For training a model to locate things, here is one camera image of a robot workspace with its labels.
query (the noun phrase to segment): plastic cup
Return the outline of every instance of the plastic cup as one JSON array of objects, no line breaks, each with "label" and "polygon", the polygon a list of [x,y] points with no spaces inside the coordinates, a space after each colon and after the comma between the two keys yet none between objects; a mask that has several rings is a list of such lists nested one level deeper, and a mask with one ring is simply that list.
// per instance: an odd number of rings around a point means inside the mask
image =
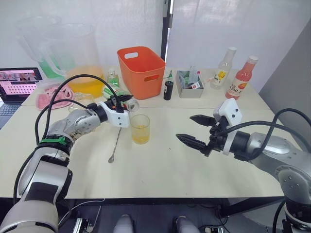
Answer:
[{"label": "plastic cup", "polygon": [[150,119],[138,114],[131,118],[132,139],[137,144],[145,144],[150,138]]}]

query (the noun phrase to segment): metal spoon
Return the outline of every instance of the metal spoon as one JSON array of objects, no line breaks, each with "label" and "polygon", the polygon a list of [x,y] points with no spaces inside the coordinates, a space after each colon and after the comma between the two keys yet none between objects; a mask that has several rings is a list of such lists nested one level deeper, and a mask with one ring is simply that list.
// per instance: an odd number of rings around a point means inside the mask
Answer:
[{"label": "metal spoon", "polygon": [[122,129],[122,128],[119,129],[119,133],[118,133],[116,145],[115,145],[115,148],[113,149],[112,155],[111,155],[111,157],[108,159],[108,162],[109,162],[109,163],[112,163],[113,161],[115,161],[115,151],[116,151],[116,148],[117,148],[117,144],[118,144],[118,140],[119,140],[119,136],[120,136],[121,129]]}]

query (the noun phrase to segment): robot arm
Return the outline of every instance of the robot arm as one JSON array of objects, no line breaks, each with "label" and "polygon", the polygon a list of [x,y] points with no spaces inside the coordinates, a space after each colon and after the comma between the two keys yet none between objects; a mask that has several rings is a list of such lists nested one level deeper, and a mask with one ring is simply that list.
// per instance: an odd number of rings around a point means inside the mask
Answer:
[{"label": "robot arm", "polygon": [[255,150],[261,147],[266,135],[233,131],[217,136],[217,133],[240,123],[242,115],[235,100],[226,100],[213,115],[214,118],[203,115],[190,117],[201,125],[212,126],[208,145],[187,134],[177,134],[177,138],[207,157],[212,150],[223,151],[227,155],[231,152],[236,159],[247,161],[275,177],[285,195],[285,212],[290,223],[288,227],[292,228],[292,232],[310,231],[311,154],[297,149],[284,138],[271,136],[264,151],[254,156]]},{"label": "robot arm", "polygon": [[96,129],[102,122],[117,127],[129,126],[128,111],[113,110],[111,100],[75,110],[51,125],[48,134],[35,148],[19,181],[20,201],[14,205],[0,226],[0,233],[56,233],[56,202],[66,195],[72,179],[67,168],[75,141]]}]

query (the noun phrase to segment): white backdrop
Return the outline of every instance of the white backdrop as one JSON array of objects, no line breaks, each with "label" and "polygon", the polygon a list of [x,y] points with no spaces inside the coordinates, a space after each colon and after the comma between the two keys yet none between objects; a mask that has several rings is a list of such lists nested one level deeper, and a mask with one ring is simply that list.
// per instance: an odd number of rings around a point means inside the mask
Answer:
[{"label": "white backdrop", "polygon": [[234,68],[259,57],[251,84],[260,91],[310,17],[310,0],[175,0],[167,66],[215,68],[235,46]]},{"label": "white backdrop", "polygon": [[1,0],[0,67],[37,67],[15,39],[17,20],[60,16],[64,23],[91,23],[103,66],[119,65],[117,50],[147,46],[160,55],[161,0]]}]

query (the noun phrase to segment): white table surface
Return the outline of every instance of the white table surface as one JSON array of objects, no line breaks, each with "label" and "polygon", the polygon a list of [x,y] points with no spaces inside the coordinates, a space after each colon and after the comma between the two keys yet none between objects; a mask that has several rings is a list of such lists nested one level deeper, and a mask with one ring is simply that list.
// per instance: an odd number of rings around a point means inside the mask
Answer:
[{"label": "white table surface", "polygon": [[[127,90],[123,80],[121,78],[121,71],[119,67],[114,67],[116,74],[119,75],[120,87]],[[170,70],[173,71],[173,78],[175,80],[176,68],[166,68],[165,77],[168,76]],[[201,98],[199,99],[181,99],[178,95],[176,84],[173,86],[172,98],[170,101],[164,100],[164,85],[165,81],[162,82],[161,94],[146,100],[139,100],[139,104],[143,108],[216,108],[219,103],[226,100],[225,93],[229,89],[233,78],[235,77],[237,70],[232,70],[223,86],[220,90],[215,90],[206,85]],[[214,69],[203,69],[201,70],[201,77],[207,79],[213,77]],[[41,93],[42,90],[36,90],[30,95],[23,103],[23,105],[35,105],[36,96]],[[262,100],[257,94],[254,88],[248,84],[243,91],[242,95],[238,99],[238,105],[240,109],[269,109],[268,105]]]},{"label": "white table surface", "polygon": [[[206,141],[209,128],[189,117],[212,115],[213,109],[140,108],[138,113],[151,119],[150,141],[137,145],[130,129],[123,129],[115,152],[108,163],[118,134],[109,124],[78,139],[72,148],[69,168],[73,179],[68,198],[215,198],[267,197],[283,195],[278,182],[247,162],[213,152],[206,158],[188,148],[175,136],[188,133]],[[11,197],[16,174],[35,148],[34,124],[39,111],[35,106],[21,106],[0,130],[0,197]],[[67,108],[52,111],[51,122],[65,118]],[[268,120],[273,113],[265,109],[242,109],[242,121]],[[39,125],[42,135],[43,121]],[[251,126],[245,132],[268,131]],[[280,130],[280,135],[294,142]]]}]

